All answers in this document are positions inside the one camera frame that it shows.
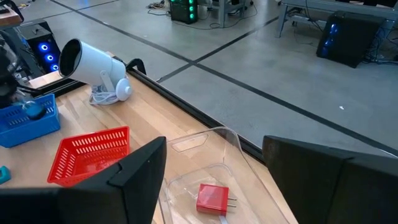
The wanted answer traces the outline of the PC tower with blue fans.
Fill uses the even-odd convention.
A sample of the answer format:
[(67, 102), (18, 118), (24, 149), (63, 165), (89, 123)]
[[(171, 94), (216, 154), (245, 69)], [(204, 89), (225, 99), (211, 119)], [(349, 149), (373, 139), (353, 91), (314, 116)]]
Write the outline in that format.
[(37, 19), (19, 26), (21, 41), (27, 51), (44, 73), (56, 72), (59, 69), (60, 49), (48, 23)]

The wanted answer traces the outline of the red wall charger with prongs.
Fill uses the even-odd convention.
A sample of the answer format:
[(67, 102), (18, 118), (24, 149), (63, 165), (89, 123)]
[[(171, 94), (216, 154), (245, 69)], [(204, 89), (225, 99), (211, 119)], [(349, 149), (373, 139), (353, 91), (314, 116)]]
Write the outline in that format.
[(230, 205), (230, 200), (236, 200), (229, 196), (229, 188), (219, 185), (200, 184), (196, 210), (201, 213), (207, 213), (218, 216), (226, 216), (228, 207), (236, 207)]

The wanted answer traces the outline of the grey metal table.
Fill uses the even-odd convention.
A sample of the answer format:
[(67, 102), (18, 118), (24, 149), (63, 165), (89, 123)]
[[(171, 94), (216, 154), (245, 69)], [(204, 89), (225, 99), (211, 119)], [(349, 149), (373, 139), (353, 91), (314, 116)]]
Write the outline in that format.
[(391, 28), (394, 23), (398, 22), (398, 2), (391, 7), (364, 6), (360, 4), (351, 4), (332, 0), (281, 0), (279, 20), (277, 23), (276, 38), (280, 38), (287, 20), (300, 21), (290, 18), (287, 14), (288, 7), (299, 7), (314, 11), (323, 11), (334, 13), (335, 11), (347, 11), (358, 14), (367, 14), (372, 16), (383, 17), (387, 20), (386, 27)]

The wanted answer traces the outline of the wooden workbench top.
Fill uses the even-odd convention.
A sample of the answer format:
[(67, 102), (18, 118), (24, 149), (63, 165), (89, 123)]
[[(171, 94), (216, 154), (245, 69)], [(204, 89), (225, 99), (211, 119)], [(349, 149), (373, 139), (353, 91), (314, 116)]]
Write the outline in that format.
[(20, 15), (9, 6), (4, 6), (4, 8), (8, 9), (8, 12), (0, 14), (0, 30), (19, 26), (22, 23)]

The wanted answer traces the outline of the clear plastic tray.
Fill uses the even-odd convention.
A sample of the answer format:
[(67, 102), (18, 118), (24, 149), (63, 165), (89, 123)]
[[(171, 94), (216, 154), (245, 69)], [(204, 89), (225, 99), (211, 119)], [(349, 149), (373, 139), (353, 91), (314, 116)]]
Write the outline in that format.
[[(227, 215), (196, 210), (200, 184), (229, 188)], [(159, 194), (164, 224), (290, 224), (244, 155), (238, 135), (218, 127), (167, 142)]]

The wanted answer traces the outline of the black frame bracket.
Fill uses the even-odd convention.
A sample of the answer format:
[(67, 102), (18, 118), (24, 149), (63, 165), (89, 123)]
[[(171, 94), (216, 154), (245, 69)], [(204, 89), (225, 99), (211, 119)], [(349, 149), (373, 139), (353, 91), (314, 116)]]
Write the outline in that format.
[(132, 59), (130, 62), (126, 64), (126, 70), (127, 71), (133, 71), (134, 67), (136, 67), (138, 72), (141, 72), (142, 74), (146, 75), (146, 68), (144, 66), (144, 63), (141, 59), (135, 58)]

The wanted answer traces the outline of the dark blue round item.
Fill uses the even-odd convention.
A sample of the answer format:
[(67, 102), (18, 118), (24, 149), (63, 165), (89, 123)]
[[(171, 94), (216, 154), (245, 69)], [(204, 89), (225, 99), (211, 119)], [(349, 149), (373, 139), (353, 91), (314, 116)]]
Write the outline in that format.
[(38, 120), (42, 118), (46, 112), (44, 106), (34, 101), (25, 101), (22, 105), (22, 109), (27, 117), (31, 120)]

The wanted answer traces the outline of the black PC tower blue glow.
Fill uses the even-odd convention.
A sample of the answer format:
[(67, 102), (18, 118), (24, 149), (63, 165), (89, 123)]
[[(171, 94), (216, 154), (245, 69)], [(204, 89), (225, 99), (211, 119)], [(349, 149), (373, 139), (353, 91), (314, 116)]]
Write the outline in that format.
[(318, 43), (317, 57), (356, 68), (385, 18), (346, 11), (331, 14)]

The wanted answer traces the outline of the grey desk legs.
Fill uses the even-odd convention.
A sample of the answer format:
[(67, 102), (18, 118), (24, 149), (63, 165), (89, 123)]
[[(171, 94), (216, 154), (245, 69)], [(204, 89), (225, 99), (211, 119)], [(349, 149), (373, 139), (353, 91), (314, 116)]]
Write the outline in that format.
[(246, 1), (252, 5), (252, 0), (197, 0), (197, 4), (217, 10), (218, 24), (224, 28), (227, 16), (232, 15), (233, 12), (237, 12), (241, 19), (244, 17), (245, 10), (248, 8)]

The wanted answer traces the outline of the red slotted plastic basket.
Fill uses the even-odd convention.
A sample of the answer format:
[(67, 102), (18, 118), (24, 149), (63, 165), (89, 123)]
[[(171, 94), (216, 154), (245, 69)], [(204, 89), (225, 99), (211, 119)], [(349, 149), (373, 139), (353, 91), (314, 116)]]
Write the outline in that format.
[(129, 153), (128, 126), (62, 139), (47, 182), (63, 187), (74, 186)]

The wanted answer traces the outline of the PC tower with green lights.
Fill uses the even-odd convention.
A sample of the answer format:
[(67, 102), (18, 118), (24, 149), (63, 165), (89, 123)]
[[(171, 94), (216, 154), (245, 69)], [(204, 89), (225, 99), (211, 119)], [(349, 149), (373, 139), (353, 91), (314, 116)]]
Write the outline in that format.
[(170, 0), (171, 20), (193, 24), (198, 20), (197, 0)]

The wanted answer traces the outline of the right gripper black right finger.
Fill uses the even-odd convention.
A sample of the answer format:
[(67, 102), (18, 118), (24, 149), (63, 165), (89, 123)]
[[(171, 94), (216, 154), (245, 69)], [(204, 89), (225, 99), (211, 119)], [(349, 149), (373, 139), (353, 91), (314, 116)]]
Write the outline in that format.
[(262, 154), (300, 224), (398, 224), (398, 159), (276, 136)]

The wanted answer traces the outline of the black aluminium table frame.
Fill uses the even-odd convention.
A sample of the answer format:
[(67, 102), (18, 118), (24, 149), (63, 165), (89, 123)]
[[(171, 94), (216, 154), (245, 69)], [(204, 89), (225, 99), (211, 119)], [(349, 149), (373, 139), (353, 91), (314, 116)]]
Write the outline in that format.
[[(208, 116), (204, 112), (192, 106), (190, 103), (187, 103), (185, 100), (175, 95), (161, 84), (157, 83), (155, 80), (149, 78), (147, 75), (138, 72), (136, 69), (137, 68), (134, 67), (133, 71), (127, 71), (127, 75), (131, 78), (135, 78), (143, 85), (156, 92), (162, 98), (171, 102), (176, 107), (189, 114), (192, 118), (205, 125), (207, 128), (215, 128), (223, 125), (219, 121), (213, 119), (211, 116)], [(85, 85), (83, 82), (63, 78), (58, 74), (58, 72), (51, 72), (38, 78), (34, 78), (28, 81), (27, 84), (32, 88), (40, 90), (41, 94), (43, 95), (54, 93), (57, 96), (64, 95)], [(259, 146), (255, 145), (242, 136), (238, 136), (238, 138), (239, 142), (241, 143), (241, 148), (244, 152), (258, 162), (262, 164), (265, 163), (261, 148)]]

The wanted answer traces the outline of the blue packet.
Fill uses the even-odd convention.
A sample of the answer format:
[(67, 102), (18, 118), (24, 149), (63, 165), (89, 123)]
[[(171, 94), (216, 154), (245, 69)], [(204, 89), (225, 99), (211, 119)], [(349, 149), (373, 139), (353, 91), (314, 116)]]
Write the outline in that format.
[(55, 95), (34, 99), (45, 110), (43, 117), (30, 119), (21, 105), (0, 109), (0, 146), (10, 148), (60, 129), (60, 118)]

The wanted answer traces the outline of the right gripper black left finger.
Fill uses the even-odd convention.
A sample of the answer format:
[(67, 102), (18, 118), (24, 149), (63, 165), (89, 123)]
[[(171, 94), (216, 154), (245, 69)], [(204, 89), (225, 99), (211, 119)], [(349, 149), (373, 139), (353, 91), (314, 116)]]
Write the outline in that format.
[(73, 187), (0, 190), (0, 224), (150, 224), (167, 139), (159, 136)]

